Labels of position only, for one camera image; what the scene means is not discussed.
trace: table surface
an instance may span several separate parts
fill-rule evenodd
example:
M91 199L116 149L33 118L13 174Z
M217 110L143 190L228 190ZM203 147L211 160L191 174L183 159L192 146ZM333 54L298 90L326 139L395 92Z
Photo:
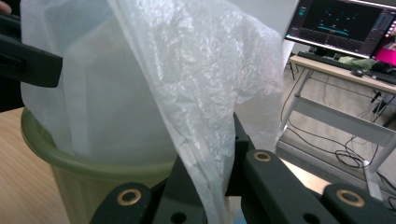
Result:
M315 69L325 74L329 74L335 77L340 77L352 82L359 83L364 86L371 87L373 89L377 89L379 91L385 91L391 94L396 94L396 86L394 85L377 81L369 77L356 77L351 75L350 71L343 68L335 67L326 63L316 62L310 59L300 57L298 55L294 55L290 57L290 61L307 68Z
M68 223L50 166L21 136L22 109L0 113L1 223ZM329 183L285 162L310 189L322 193Z

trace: monitor screen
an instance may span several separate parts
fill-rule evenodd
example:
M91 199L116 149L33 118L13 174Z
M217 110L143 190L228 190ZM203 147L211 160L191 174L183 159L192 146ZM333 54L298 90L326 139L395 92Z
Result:
M396 7L358 0L301 0L286 39L359 58L379 52Z

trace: green bucket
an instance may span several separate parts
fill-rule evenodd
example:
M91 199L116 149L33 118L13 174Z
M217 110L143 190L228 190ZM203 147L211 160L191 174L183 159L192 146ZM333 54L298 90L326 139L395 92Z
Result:
M148 166L124 166L76 158L58 150L51 135L27 109L21 116L21 132L27 146L50 164L72 224L90 223L99 204L116 186L135 182L150 188L168 177L174 164L170 161Z

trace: black metal bracket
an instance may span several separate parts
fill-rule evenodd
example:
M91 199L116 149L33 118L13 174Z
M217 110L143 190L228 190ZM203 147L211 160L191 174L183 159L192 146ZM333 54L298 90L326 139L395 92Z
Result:
M396 223L396 216L382 203L356 187L332 184L323 195L310 191L274 153L254 149L237 117L235 129L235 162L225 197L242 197L247 223ZM135 204L116 203L125 190L131 192L125 200ZM169 178L153 189L125 184L108 194L91 222L105 223L203 224L206 218L191 178L177 158Z
M63 59L22 44L19 17L0 13L0 112L23 106L20 82L58 86Z

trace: translucent plastic sheet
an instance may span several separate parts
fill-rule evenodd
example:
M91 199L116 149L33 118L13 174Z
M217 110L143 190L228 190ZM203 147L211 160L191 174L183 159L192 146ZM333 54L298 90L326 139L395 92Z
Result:
M220 0L109 0L204 204L229 223L233 112L274 150L282 92L281 38Z
M22 41L64 58L55 89L22 84L60 150L110 164L172 162L176 151L106 0L21 2Z

